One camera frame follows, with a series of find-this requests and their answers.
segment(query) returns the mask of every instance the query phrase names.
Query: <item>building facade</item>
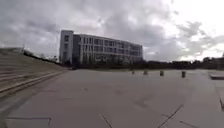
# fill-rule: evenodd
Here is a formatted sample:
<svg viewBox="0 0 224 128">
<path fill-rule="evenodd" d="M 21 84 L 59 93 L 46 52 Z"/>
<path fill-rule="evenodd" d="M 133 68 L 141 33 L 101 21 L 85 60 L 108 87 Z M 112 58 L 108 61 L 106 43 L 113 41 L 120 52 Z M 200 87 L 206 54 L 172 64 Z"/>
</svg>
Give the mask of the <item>building facade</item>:
<svg viewBox="0 0 224 128">
<path fill-rule="evenodd" d="M 59 53 L 61 63 L 120 60 L 128 64 L 143 59 L 141 45 L 93 35 L 74 34 L 68 30 L 61 31 Z"/>
</svg>

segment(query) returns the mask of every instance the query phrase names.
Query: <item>sky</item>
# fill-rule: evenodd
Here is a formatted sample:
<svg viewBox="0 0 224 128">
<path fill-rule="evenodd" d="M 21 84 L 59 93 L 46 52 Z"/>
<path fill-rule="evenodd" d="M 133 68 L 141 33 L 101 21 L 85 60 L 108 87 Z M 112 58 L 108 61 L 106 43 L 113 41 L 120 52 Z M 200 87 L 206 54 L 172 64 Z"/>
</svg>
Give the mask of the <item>sky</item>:
<svg viewBox="0 0 224 128">
<path fill-rule="evenodd" d="M 144 59 L 202 60 L 224 51 L 222 0 L 0 0 L 0 47 L 59 54 L 62 29 L 143 45 Z"/>
</svg>

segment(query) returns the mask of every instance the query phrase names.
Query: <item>gray cloud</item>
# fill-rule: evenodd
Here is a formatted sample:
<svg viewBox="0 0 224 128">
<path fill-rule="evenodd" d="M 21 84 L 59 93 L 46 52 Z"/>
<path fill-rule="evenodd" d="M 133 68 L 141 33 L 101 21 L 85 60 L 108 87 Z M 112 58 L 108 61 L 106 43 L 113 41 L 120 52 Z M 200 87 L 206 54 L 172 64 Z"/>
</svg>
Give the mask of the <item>gray cloud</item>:
<svg viewBox="0 0 224 128">
<path fill-rule="evenodd" d="M 178 12 L 162 0 L 2 0 L 0 46 L 24 44 L 33 52 L 56 55 L 60 30 L 71 29 L 142 44 L 147 60 L 176 60 L 223 41 L 206 34 L 200 22 L 176 25 L 179 35 L 166 37 L 163 23 L 174 24 L 173 14 Z M 195 35 L 202 38 L 192 41 Z"/>
</svg>

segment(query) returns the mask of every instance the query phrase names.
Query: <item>paved ground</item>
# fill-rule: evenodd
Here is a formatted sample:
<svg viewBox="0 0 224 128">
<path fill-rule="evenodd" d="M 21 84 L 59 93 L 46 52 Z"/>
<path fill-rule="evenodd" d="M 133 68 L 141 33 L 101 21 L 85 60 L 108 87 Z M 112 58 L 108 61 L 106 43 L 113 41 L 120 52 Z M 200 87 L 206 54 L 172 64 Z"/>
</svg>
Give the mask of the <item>paved ground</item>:
<svg viewBox="0 0 224 128">
<path fill-rule="evenodd" d="M 219 94 L 207 71 L 188 71 L 185 79 L 180 74 L 67 72 L 5 121 L 8 128 L 223 128 Z"/>
</svg>

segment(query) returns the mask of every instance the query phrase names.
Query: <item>post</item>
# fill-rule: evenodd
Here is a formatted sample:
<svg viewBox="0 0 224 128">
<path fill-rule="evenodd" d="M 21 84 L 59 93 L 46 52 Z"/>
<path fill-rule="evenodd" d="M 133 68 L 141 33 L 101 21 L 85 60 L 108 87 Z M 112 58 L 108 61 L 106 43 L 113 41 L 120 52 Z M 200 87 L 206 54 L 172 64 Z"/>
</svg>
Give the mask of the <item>post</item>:
<svg viewBox="0 0 224 128">
<path fill-rule="evenodd" d="M 164 76 L 164 71 L 160 71 L 160 76 Z"/>
<path fill-rule="evenodd" d="M 144 70 L 143 75 L 148 75 L 148 71 Z"/>
<path fill-rule="evenodd" d="M 182 78 L 186 77 L 186 71 L 182 71 L 181 74 L 182 74 Z"/>
</svg>

